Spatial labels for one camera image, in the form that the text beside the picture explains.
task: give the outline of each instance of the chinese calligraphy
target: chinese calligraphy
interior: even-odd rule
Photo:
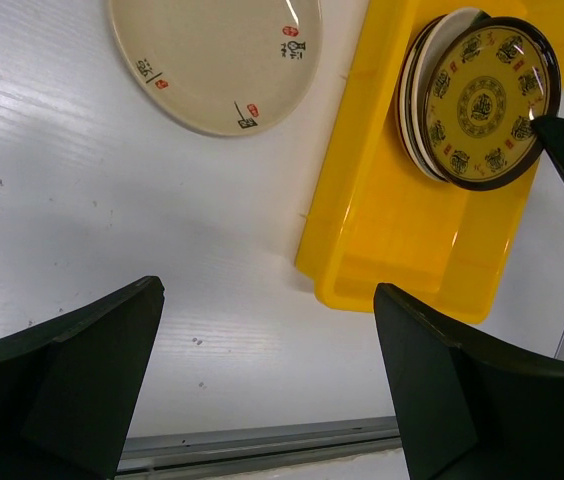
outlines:
[[[476,172],[478,172],[480,175],[482,175],[483,177],[486,175],[486,173],[484,173],[484,169],[482,168],[482,165],[473,165],[473,170],[475,170]]]
[[[157,80],[158,78],[160,78],[162,76],[163,72],[160,72],[158,74],[156,74],[153,71],[153,67],[151,66],[151,63],[145,58],[143,60],[138,60],[135,64],[135,67],[138,69],[138,72],[140,72],[140,75],[142,75],[146,80],[146,84],[148,85],[149,83]],[[155,82],[155,85],[162,89],[165,88],[164,86],[161,86],[162,84],[159,84],[160,82]]]
[[[304,52],[306,52],[306,42],[295,42],[290,41],[282,44],[282,56],[287,58],[287,54],[289,54],[288,58],[292,58],[294,60],[302,60],[304,58]]]
[[[240,111],[240,107],[238,107],[238,102],[233,102],[233,104],[235,105],[235,109],[238,111],[238,114],[240,115],[240,120],[238,120],[238,125],[240,125],[240,127],[244,130],[246,128],[252,128],[252,127],[257,127],[258,124],[255,121],[254,118],[249,117],[249,118],[245,118],[244,115],[242,114],[242,112]],[[255,105],[250,104],[249,105],[249,111],[251,111],[251,114],[253,114],[253,110],[250,107],[255,107]]]

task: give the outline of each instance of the decorative plate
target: decorative plate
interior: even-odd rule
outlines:
[[[531,120],[557,114],[560,71],[547,39],[516,18],[471,27],[441,58],[427,89],[427,151],[449,181],[491,190],[524,173],[542,145]]]
[[[414,138],[418,151],[424,161],[438,177],[444,178],[443,173],[430,158],[424,144],[422,127],[424,125],[424,103],[426,91],[436,65],[449,46],[472,25],[491,18],[486,12],[474,7],[465,7],[455,10],[442,18],[430,32],[421,53],[414,64],[410,86],[410,117],[414,123]]]
[[[109,0],[140,87],[185,125],[258,133],[309,89],[322,43],[319,0]]]

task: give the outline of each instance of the yellow plastic tray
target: yellow plastic tray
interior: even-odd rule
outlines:
[[[487,316],[535,176],[469,192],[427,179],[406,156],[394,90],[407,47],[462,1],[371,0],[296,266],[326,305],[372,311],[390,282],[467,323]],[[478,0],[536,25],[564,82],[564,0]]]

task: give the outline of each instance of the white surface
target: white surface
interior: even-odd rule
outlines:
[[[292,264],[365,8],[325,0],[305,101],[222,140],[137,88],[104,2],[0,1],[0,337],[154,274],[166,305],[131,436],[392,415],[373,317],[323,307]],[[564,186],[547,161],[483,328],[555,353]]]

